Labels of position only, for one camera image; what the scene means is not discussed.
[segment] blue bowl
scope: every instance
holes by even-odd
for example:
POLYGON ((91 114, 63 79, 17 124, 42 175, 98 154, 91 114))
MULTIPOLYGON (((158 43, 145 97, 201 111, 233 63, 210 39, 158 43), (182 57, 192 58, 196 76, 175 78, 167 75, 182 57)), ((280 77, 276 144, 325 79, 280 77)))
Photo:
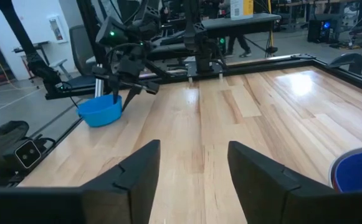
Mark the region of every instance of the blue bowl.
POLYGON ((113 103, 113 95, 104 95, 79 105, 77 113, 91 127, 108 125, 121 116, 121 96, 113 103))
POLYGON ((362 190, 362 153, 340 161, 336 166, 335 184, 340 192, 362 190))

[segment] chair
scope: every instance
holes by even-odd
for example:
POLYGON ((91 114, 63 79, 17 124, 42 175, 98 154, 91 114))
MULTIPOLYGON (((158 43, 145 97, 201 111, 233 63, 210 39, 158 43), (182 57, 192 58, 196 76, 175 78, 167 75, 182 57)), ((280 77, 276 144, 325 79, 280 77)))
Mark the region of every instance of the chair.
POLYGON ((69 80, 69 83, 73 88, 94 86, 95 77, 92 75, 92 67, 96 65, 96 62, 87 62, 94 56, 87 30, 83 25, 79 25, 71 27, 69 32, 74 64, 81 74, 81 76, 69 80))

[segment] gray floor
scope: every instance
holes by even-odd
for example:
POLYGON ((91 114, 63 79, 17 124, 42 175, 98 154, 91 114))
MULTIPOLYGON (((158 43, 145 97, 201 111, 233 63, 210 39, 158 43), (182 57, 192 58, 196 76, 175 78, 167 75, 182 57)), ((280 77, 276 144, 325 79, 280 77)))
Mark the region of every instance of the gray floor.
MULTIPOLYGON (((310 53, 329 62, 335 57, 348 52, 359 52, 362 54, 362 49, 337 50, 330 48, 326 44, 308 43, 306 41, 306 33, 306 31, 275 33, 275 46, 279 48, 275 55, 310 53)), ((268 33, 251 34, 246 37, 261 47, 265 47, 268 33)), ((249 45, 253 54, 250 59, 264 57, 263 51, 252 44, 249 45)), ((235 56, 227 59, 227 61, 245 60, 245 58, 238 57, 242 52, 239 43, 236 42, 235 56)), ((174 63, 174 60, 167 60, 166 63, 174 63)), ((40 80, 36 79, 35 83, 30 83, 29 80, 16 82, 15 86, 20 89, 14 89, 11 85, 0 86, 0 125, 8 121, 23 120, 27 121, 30 125, 29 136, 42 133, 46 137, 57 139, 78 119, 75 107, 70 99, 47 101, 44 98, 45 90, 40 80)))

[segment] person's leg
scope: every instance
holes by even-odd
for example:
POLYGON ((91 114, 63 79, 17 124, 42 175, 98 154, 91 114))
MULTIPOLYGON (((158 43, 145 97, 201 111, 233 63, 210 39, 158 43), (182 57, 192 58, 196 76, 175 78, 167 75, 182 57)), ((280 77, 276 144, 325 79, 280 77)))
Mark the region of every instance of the person's leg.
POLYGON ((238 35, 236 36, 237 41, 239 42, 239 44, 241 45, 242 49, 244 50, 244 53, 239 55, 239 57, 250 57, 251 56, 251 49, 249 47, 249 45, 247 44, 247 42, 244 39, 243 35, 238 35))
POLYGON ((231 56, 233 54, 233 46, 235 45, 236 36, 229 36, 228 49, 226 50, 225 56, 231 56))

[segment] blue plastic bowl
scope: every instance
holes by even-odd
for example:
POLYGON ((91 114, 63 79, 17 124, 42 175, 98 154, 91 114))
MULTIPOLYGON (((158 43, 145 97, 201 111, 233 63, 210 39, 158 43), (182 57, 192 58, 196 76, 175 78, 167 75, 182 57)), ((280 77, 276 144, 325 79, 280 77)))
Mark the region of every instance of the blue plastic bowl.
POLYGON ((362 153, 340 161, 335 171, 335 183, 340 192, 362 190, 362 153))
POLYGON ((121 96, 113 103, 113 95, 104 95, 79 105, 77 113, 91 127, 108 125, 121 116, 121 96))

